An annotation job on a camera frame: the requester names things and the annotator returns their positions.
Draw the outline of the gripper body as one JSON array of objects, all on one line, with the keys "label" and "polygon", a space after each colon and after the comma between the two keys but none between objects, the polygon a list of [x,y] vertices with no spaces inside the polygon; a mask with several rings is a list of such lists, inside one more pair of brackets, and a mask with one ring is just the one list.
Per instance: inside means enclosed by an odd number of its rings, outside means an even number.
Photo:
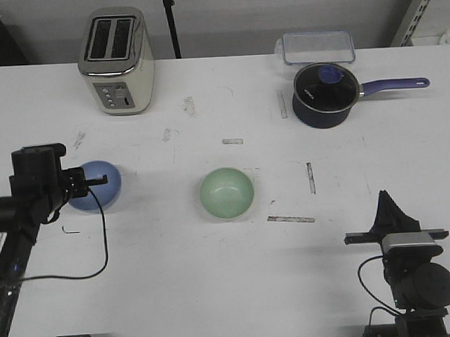
[{"label": "gripper body", "polygon": [[347,233],[344,236],[344,242],[349,244],[370,244],[384,242],[400,243],[400,242],[415,242],[415,241],[429,241],[429,240],[443,240],[449,236],[445,229],[428,229],[414,232],[400,232],[379,234],[374,232],[356,232]]},{"label": "gripper body", "polygon": [[66,200],[83,198],[88,193],[86,176],[82,167],[73,167],[62,172],[62,184],[65,189]]}]

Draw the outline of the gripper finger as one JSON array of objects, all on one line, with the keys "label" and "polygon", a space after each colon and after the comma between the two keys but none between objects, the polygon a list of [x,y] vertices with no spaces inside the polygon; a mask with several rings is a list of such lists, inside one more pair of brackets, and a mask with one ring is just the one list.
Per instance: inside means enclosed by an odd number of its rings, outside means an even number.
[{"label": "gripper finger", "polygon": [[377,210],[376,210],[376,214],[375,214],[375,218],[374,218],[374,223],[372,225],[372,227],[369,229],[370,233],[374,233],[374,234],[380,234],[381,230],[382,230],[382,210],[383,210],[383,201],[382,201],[382,191],[380,191],[378,193],[378,201],[377,201]]},{"label": "gripper finger", "polygon": [[107,175],[104,175],[95,179],[86,179],[84,182],[85,185],[103,185],[108,182],[108,177]]},{"label": "gripper finger", "polygon": [[381,202],[383,223],[388,228],[388,232],[414,233],[421,230],[420,222],[407,216],[385,190],[381,191]]}]

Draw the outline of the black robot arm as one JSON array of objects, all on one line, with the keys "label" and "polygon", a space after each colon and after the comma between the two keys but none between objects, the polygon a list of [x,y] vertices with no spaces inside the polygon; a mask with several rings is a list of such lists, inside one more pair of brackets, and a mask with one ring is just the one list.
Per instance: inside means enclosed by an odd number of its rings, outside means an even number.
[{"label": "black robot arm", "polygon": [[393,316],[388,324],[368,323],[362,337],[446,337],[444,317],[450,305],[450,271],[433,258],[444,251],[437,242],[448,237],[443,229],[421,229],[383,190],[377,213],[367,232],[347,233],[350,244],[377,243],[383,277],[393,295],[393,306],[379,301],[377,309]]},{"label": "black robot arm", "polygon": [[11,193],[0,197],[0,337],[8,337],[29,256],[41,225],[59,219],[60,210],[73,198],[108,182],[103,175],[87,179],[82,167],[63,169],[61,143],[27,146],[12,152]]}]

